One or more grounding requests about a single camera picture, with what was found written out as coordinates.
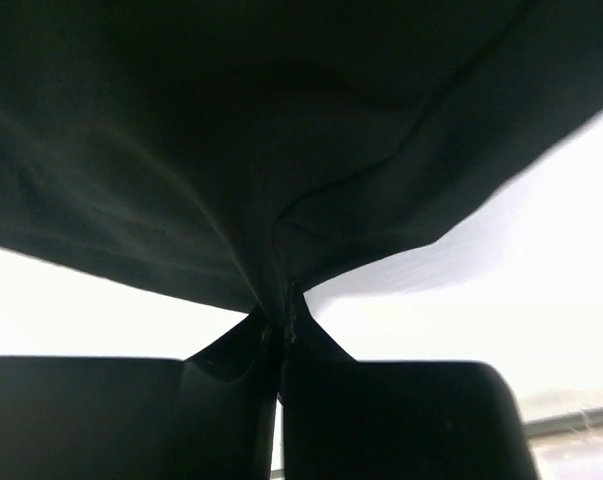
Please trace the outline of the black shorts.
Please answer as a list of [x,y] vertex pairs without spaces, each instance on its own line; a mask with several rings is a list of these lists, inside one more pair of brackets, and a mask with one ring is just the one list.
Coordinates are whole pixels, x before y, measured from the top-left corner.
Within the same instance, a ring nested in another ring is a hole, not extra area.
[[280,312],[603,109],[603,1],[0,1],[0,247]]

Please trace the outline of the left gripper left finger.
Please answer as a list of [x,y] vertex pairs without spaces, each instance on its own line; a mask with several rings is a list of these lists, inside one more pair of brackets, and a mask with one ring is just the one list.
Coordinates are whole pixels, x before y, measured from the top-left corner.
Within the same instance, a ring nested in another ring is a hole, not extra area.
[[184,360],[0,356],[0,479],[266,479],[275,344],[255,309]]

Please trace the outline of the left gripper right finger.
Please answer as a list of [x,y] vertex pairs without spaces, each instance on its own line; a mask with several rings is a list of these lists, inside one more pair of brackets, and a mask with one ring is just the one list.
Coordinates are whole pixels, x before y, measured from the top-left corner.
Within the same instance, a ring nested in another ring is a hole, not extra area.
[[506,479],[538,472],[504,378],[478,361],[358,361],[288,290],[279,395],[289,479]]

